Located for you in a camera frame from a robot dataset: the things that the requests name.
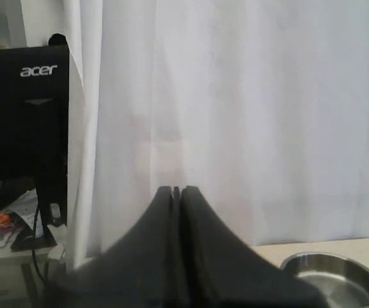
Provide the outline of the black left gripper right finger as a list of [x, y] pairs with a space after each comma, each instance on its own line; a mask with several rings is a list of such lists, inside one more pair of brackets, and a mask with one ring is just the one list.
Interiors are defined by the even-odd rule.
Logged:
[[314, 286], [255, 253], [219, 218], [199, 188], [180, 199], [180, 240], [191, 307], [327, 307]]

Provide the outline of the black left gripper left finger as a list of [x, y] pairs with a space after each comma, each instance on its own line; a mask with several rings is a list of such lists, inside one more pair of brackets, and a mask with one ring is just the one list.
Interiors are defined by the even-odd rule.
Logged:
[[179, 197], [159, 187], [122, 238], [46, 288], [45, 307], [181, 307]]

